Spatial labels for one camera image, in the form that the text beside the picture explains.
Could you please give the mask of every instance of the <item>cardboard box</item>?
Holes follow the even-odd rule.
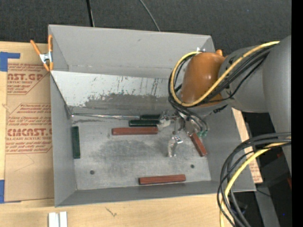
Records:
[[[46,52],[45,44],[38,44]],[[0,43],[8,60],[4,201],[53,197],[50,75],[30,43]]]

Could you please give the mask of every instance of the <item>metal clamp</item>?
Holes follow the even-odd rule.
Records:
[[[171,139],[169,140],[169,144],[167,147],[167,156],[168,157],[175,157],[176,156],[176,147],[178,144],[183,143],[183,140],[180,139],[180,137],[178,135],[171,137]]]

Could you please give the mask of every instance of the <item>black cable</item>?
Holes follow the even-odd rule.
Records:
[[[87,11],[89,13],[89,23],[91,27],[95,27],[95,22],[94,22],[94,18],[93,18],[93,13],[91,11],[91,7],[90,7],[90,2],[89,0],[85,0],[86,1],[86,6],[87,6]]]
[[[276,146],[276,147],[285,147],[287,145],[289,145],[290,143],[285,143],[284,145],[281,145],[281,146]],[[232,221],[230,220],[230,218],[227,216],[226,212],[224,212],[224,210],[221,208],[221,205],[220,205],[220,199],[219,199],[219,194],[220,192],[222,192],[222,197],[223,197],[223,202],[224,204],[226,205],[226,208],[228,209],[228,211],[230,212],[230,214],[232,215],[232,217],[234,218],[234,220],[237,222],[237,224],[239,224],[240,226],[245,226],[245,227],[250,227],[250,224],[247,222],[247,220],[245,219],[245,217],[243,216],[238,204],[237,204],[237,201],[236,199],[233,200],[233,204],[236,208],[236,211],[238,213],[238,215],[242,218],[245,219],[245,223],[241,223],[241,221],[237,218],[237,216],[233,213],[233,210],[231,209],[231,206],[230,204],[228,203],[228,200],[224,194],[224,188],[223,188],[223,182],[228,179],[228,177],[230,176],[230,174],[232,173],[232,171],[235,169],[235,167],[237,166],[238,163],[241,162],[241,160],[243,160],[244,157],[246,157],[248,154],[251,154],[253,152],[258,152],[259,150],[262,150],[262,148],[260,149],[257,149],[257,150],[253,150],[253,151],[250,151],[248,153],[245,153],[244,155],[242,155],[233,165],[232,167],[228,170],[228,173],[222,177],[221,175],[221,181],[220,181],[220,185],[219,185],[219,188],[218,188],[218,192],[217,192],[217,202],[218,202],[218,205],[220,206],[220,210],[222,211],[222,213],[224,214],[224,216],[228,219],[228,221],[232,224]]]
[[[235,95],[235,93],[239,90],[240,86],[243,84],[243,82],[262,64],[262,62],[265,60],[265,58],[268,56],[269,52],[268,50],[271,49],[272,47],[274,47],[275,45],[269,46],[267,48],[262,48],[259,51],[257,51],[256,53],[254,53],[252,56],[250,56],[239,68],[237,68],[225,81],[223,81],[221,83],[221,85],[219,85],[212,93],[211,95],[209,95],[207,98],[205,98],[202,102],[187,107],[187,108],[191,108],[191,107],[196,107],[199,105],[204,105],[204,104],[208,104],[208,103],[217,103],[217,102],[222,102],[224,100],[230,99],[232,96]],[[186,60],[188,60],[189,58],[193,57],[194,55],[190,55],[188,57],[186,57],[179,65],[183,66],[184,62]],[[244,71],[246,71],[247,69],[249,69],[252,65],[254,65],[255,63],[257,63],[259,60],[262,60],[252,71],[249,72],[249,74],[247,76],[245,76],[245,78],[243,80],[241,80],[241,82],[239,83],[239,85],[236,87],[236,89],[234,90],[234,92],[228,97],[228,98],[224,98],[224,99],[218,99],[218,100],[210,100],[211,98],[215,97],[217,94],[221,93],[226,87],[228,87],[240,74],[242,74]]]
[[[252,145],[260,145],[260,144],[269,144],[269,143],[273,143],[273,142],[284,142],[285,144],[284,145],[281,145],[281,146],[276,146],[276,147],[284,147],[286,145],[289,145],[291,144],[291,139],[283,139],[283,140],[279,140],[279,139],[272,139],[272,138],[276,138],[278,136],[289,136],[290,133],[272,133],[272,134],[266,134],[266,135],[261,135],[261,136],[258,136],[258,137],[254,137],[252,139],[248,139],[247,141],[241,143],[229,156],[228,158],[226,159],[223,167],[222,167],[222,171],[221,171],[221,176],[220,176],[220,186],[219,186],[219,189],[218,189],[218,192],[217,192],[217,201],[218,201],[218,204],[220,205],[220,201],[219,201],[219,193],[220,191],[222,193],[224,193],[224,188],[223,188],[223,182],[228,179],[232,173],[232,171],[234,170],[234,168],[236,167],[236,165],[247,155],[247,154],[250,154],[252,152],[257,152],[261,149],[263,149],[263,146],[262,148],[258,149],[258,150],[254,150],[254,151],[251,151],[249,153],[246,153],[244,155],[242,155],[237,161],[236,163],[233,164],[232,167],[230,167],[230,164],[232,162],[232,159],[234,157],[235,154],[237,154],[239,151],[243,150],[244,148],[246,147],[249,147],[249,146],[252,146]],[[227,174],[223,177],[224,175],[224,171],[225,169],[227,168]],[[231,209],[226,197],[224,194],[223,195],[223,201],[226,205],[226,208],[228,209],[228,211],[231,213],[231,215],[234,217],[235,221],[238,223],[240,220],[234,215],[233,213],[233,210]],[[236,211],[238,213],[238,215],[240,216],[240,218],[244,218],[245,217],[243,216],[238,204],[237,204],[237,201],[235,198],[232,199],[233,203],[234,203],[234,206],[236,208]],[[230,218],[228,218],[228,216],[226,215],[225,212],[223,212],[224,216],[231,222]],[[243,220],[243,222],[245,222],[244,226],[250,226],[249,223],[245,220]]]
[[[221,183],[226,179],[226,177],[228,177],[230,175],[230,173],[232,172],[233,168],[236,166],[236,164],[234,164],[229,170],[228,173],[226,175],[225,178],[223,178],[223,174],[224,171],[226,169],[226,167],[228,166],[228,163],[232,161],[233,157],[240,152],[241,150],[243,150],[244,148],[247,148],[249,146],[253,146],[253,145],[259,145],[259,144],[269,144],[269,143],[273,143],[273,142],[281,142],[281,140],[278,139],[264,139],[265,137],[268,137],[270,135],[264,135],[262,138],[255,138],[253,141],[249,142],[248,140],[242,144],[240,144],[226,159],[223,167],[222,167],[222,171],[221,171]]]
[[[244,63],[242,63],[238,68],[233,69],[232,74],[225,81],[221,82],[221,84],[218,85],[217,88],[220,88],[220,87],[226,88],[227,85],[231,84],[235,80],[235,78],[237,78],[240,74],[242,74],[244,71],[246,71],[250,66],[252,66],[254,63],[256,63],[259,58],[257,58],[255,61],[251,62],[253,59],[255,59],[260,54],[265,53],[267,51],[264,55],[261,56],[261,57],[266,57],[269,54],[268,50],[274,46],[275,45],[271,45],[269,47],[262,48],[259,51],[255,52],[253,55],[249,56],[248,59]]]
[[[235,75],[230,75],[225,82],[222,83],[222,85],[219,85],[207,98],[205,98],[202,102],[198,103],[197,106],[199,106],[200,104],[204,104],[205,102],[207,102],[208,100],[212,99],[213,97],[215,97],[216,95],[218,95],[219,93],[221,93],[224,89],[226,89],[240,74],[242,74],[244,71],[246,71],[247,69],[249,69],[252,65],[254,65],[255,63],[257,63],[259,60],[262,60],[252,71],[249,72],[249,74],[240,82],[239,85],[241,85],[261,64],[262,62],[265,60],[265,58],[268,56],[269,53],[266,53],[260,57],[258,57],[256,60],[252,61],[250,64],[246,65],[247,62],[250,61],[250,59],[253,59],[253,56],[249,58],[249,60],[247,60],[247,62],[245,62],[242,66],[244,67],[240,72],[237,72]],[[233,92],[233,95],[238,91],[239,87],[237,87],[237,89]]]
[[[147,6],[145,5],[145,3],[143,2],[143,0],[139,0],[141,2],[141,4],[143,5],[143,7],[145,8],[145,10],[147,11],[148,15],[151,17],[153,23],[155,24],[155,26],[157,27],[157,30],[160,32],[160,28],[156,22],[156,20],[154,19],[154,17],[152,16],[152,13],[149,11],[149,9],[147,8]]]

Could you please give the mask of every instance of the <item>yellow cable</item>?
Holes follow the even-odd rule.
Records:
[[[239,177],[239,175],[241,174],[241,172],[245,169],[245,167],[252,162],[254,159],[256,159],[258,156],[262,155],[263,153],[265,153],[266,151],[270,150],[272,147],[275,146],[280,146],[283,145],[285,143],[272,143],[268,146],[265,146],[265,148],[267,149],[262,149],[260,151],[257,151],[256,153],[254,153],[252,156],[250,156],[245,162],[243,162],[243,164],[240,166],[240,168],[235,172],[235,174],[232,176],[231,180],[228,182],[224,195],[226,198],[228,198],[228,193],[232,188],[232,185],[234,184],[234,182],[236,181],[236,179]],[[222,209],[224,209],[224,202],[223,200],[221,200],[221,207]],[[224,227],[224,221],[223,221],[223,213],[220,211],[220,226]]]
[[[186,54],[185,56],[183,56],[176,64],[175,68],[173,69],[172,71],[172,74],[171,74],[171,81],[170,81],[170,91],[171,91],[171,94],[174,98],[174,100],[184,106],[184,107],[191,107],[193,105],[196,105],[198,103],[200,103],[202,100],[204,100],[208,95],[211,94],[211,92],[216,88],[216,86],[228,75],[228,73],[231,72],[231,70],[241,61],[243,60],[245,57],[249,56],[250,54],[254,53],[255,51],[258,51],[264,47],[268,47],[268,46],[271,46],[271,45],[274,45],[274,44],[277,44],[279,43],[280,41],[273,41],[273,42],[269,42],[269,43],[265,43],[265,44],[261,44],[253,49],[251,49],[250,51],[246,52],[244,55],[242,55],[240,58],[238,58],[221,76],[220,78],[218,78],[218,80],[208,89],[207,92],[205,92],[199,99],[197,99],[196,101],[192,102],[192,103],[184,103],[182,102],[176,95],[175,93],[175,89],[174,89],[174,80],[175,80],[175,74],[176,74],[176,71],[177,71],[177,68],[179,67],[179,64],[188,56],[192,55],[192,54],[195,54],[195,53],[198,53],[198,52],[190,52],[188,54]]]

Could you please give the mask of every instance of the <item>black power cord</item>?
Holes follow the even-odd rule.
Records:
[[[89,0],[85,0],[85,1],[86,1],[87,11],[89,13],[89,23],[90,23],[90,26],[91,27],[95,27],[93,13],[92,13],[91,7],[90,7],[90,1]]]
[[[231,216],[234,218],[235,222],[237,224],[239,224],[241,227],[250,227],[249,223],[247,222],[247,220],[245,219],[245,217],[243,216],[243,213],[240,209],[240,207],[237,204],[237,201],[235,199],[235,197],[233,196],[233,193],[231,191],[231,198],[232,198],[232,203],[234,205],[234,207],[236,208],[236,212],[238,214],[238,216],[241,218],[241,220],[235,215],[234,210],[231,208],[230,204],[228,203],[228,200],[226,198],[226,196],[224,195],[224,188],[223,188],[223,182],[225,180],[230,180],[231,177],[231,173],[233,172],[233,170],[235,169],[235,167],[243,160],[243,158],[245,156],[247,156],[248,154],[251,154],[253,152],[257,152],[261,149],[263,149],[267,144],[270,143],[284,143],[281,146],[277,146],[277,147],[285,147],[291,144],[291,139],[277,139],[277,137],[289,137],[291,136],[290,132],[287,133],[272,133],[272,134],[266,134],[266,135],[261,135],[261,136],[257,136],[254,138],[251,138],[243,143],[241,143],[226,159],[223,167],[222,167],[222,171],[221,171],[221,176],[220,176],[220,185],[218,188],[218,192],[217,192],[217,202],[219,204],[220,210],[222,210],[222,213],[225,215],[225,217],[228,219],[228,221],[234,226],[233,222],[231,221],[231,219],[228,217],[228,215],[226,214],[226,212],[224,212],[224,210],[221,208],[220,205],[220,199],[219,199],[219,195],[220,193],[222,193],[222,197],[223,197],[223,201],[226,205],[227,210],[230,212]],[[250,147],[250,146],[257,146],[257,145],[263,145],[260,148],[258,148],[257,150],[253,150],[249,153],[246,153],[244,155],[242,155],[233,165],[232,161],[234,156],[240,152],[241,150]]]

